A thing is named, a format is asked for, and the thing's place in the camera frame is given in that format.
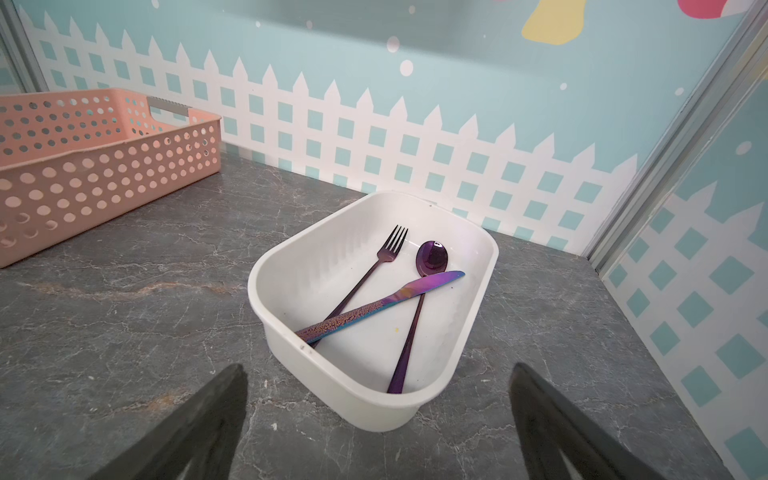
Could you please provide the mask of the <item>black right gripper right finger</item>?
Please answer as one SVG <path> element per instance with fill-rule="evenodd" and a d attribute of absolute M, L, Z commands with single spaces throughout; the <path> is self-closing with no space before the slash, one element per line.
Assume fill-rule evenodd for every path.
<path fill-rule="evenodd" d="M 515 364 L 511 410 L 528 477 L 660 479 L 656 470 L 625 449 L 529 365 Z"/>

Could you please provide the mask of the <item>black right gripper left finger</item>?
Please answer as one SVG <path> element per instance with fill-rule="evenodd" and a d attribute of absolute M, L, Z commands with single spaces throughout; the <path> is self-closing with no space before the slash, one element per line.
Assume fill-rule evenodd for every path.
<path fill-rule="evenodd" d="M 219 372 L 93 479 L 227 479 L 246 416 L 240 364 Z"/>

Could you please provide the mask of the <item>purple metal spoon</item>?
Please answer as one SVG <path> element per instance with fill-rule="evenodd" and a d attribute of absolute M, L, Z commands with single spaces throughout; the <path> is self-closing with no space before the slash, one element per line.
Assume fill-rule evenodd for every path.
<path fill-rule="evenodd" d="M 421 277 L 445 272 L 448 265 L 448 259 L 448 251 L 443 244 L 437 241 L 427 241 L 418 249 L 415 258 L 416 270 Z M 424 295 L 421 295 L 410 324 L 407 338 L 387 389 L 389 394 L 401 394 L 403 391 L 411 351 L 414 344 L 414 337 L 423 304 Z"/>

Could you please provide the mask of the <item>purple metal fork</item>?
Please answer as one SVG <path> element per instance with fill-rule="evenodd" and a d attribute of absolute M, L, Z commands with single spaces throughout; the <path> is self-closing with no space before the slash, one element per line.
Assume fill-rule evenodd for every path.
<path fill-rule="evenodd" d="M 397 225 L 382 247 L 377 252 L 377 261 L 371 266 L 371 268 L 365 273 L 365 275 L 357 282 L 352 290 L 341 300 L 336 308 L 329 314 L 329 318 L 340 315 L 347 304 L 353 299 L 359 289 L 366 283 L 371 275 L 376 271 L 378 267 L 383 264 L 394 262 L 399 255 L 405 240 L 407 239 L 409 229 Z"/>

